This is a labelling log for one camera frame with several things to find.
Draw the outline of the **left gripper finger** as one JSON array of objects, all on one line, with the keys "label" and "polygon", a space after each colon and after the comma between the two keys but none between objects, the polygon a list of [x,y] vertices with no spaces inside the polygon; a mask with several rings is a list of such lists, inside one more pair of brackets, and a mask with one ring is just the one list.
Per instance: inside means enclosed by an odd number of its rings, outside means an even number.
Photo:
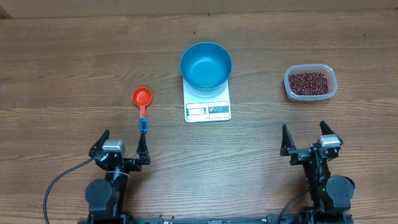
[{"label": "left gripper finger", "polygon": [[145,132],[141,132],[136,153],[139,156],[139,161],[140,161],[141,165],[149,165],[150,164],[150,155],[149,155],[149,151],[147,149],[146,133]]},{"label": "left gripper finger", "polygon": [[94,157],[97,152],[103,150],[103,145],[106,140],[109,139],[109,130],[106,129],[102,136],[94,143],[94,145],[90,148],[88,155],[90,157]]}]

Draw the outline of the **orange measuring scoop blue handle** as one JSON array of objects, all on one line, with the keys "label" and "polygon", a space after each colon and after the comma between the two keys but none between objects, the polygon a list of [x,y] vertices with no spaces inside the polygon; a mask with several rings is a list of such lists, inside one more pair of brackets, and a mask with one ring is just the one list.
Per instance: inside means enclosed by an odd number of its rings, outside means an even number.
[{"label": "orange measuring scoop blue handle", "polygon": [[142,133],[148,132],[146,108],[152,103],[152,99],[152,92],[144,86],[135,89],[132,94],[133,102],[139,107],[139,127]]}]

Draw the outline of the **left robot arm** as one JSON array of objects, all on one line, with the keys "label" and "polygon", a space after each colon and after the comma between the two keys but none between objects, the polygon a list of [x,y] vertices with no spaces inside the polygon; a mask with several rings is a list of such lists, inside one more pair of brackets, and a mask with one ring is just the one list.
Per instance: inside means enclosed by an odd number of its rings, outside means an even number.
[{"label": "left robot arm", "polygon": [[140,172],[150,164],[146,134],[141,132],[136,154],[138,158],[125,158],[124,142],[110,139],[109,130],[90,148],[89,156],[105,171],[105,177],[93,180],[85,190],[89,204],[87,223],[136,223],[135,218],[124,211],[130,172]]}]

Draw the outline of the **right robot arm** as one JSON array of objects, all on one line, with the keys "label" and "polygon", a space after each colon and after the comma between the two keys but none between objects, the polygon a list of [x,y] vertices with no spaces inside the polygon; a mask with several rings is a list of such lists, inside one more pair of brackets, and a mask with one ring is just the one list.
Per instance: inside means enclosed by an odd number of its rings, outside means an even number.
[{"label": "right robot arm", "polygon": [[[293,198],[281,210],[278,223],[353,223],[346,211],[351,208],[355,190],[352,179],[331,175],[328,161],[338,157],[343,140],[325,121],[320,122],[322,135],[308,149],[298,149],[286,124],[282,126],[281,156],[290,157],[290,165],[303,166],[308,189]],[[297,200],[310,195],[312,205],[303,207],[298,214],[286,214]]]}]

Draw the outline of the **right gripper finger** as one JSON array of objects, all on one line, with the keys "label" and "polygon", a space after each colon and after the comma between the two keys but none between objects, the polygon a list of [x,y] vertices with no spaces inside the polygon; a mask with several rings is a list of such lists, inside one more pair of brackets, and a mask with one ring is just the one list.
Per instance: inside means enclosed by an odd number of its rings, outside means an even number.
[{"label": "right gripper finger", "polygon": [[296,146],[292,139],[292,135],[290,134],[287,125],[284,124],[282,126],[282,142],[280,147],[280,155],[289,156],[294,150],[296,150]]},{"label": "right gripper finger", "polygon": [[323,135],[334,134],[340,141],[340,145],[343,144],[343,140],[339,136],[337,136],[334,131],[331,130],[329,125],[327,125],[327,123],[324,120],[320,122],[320,128]]}]

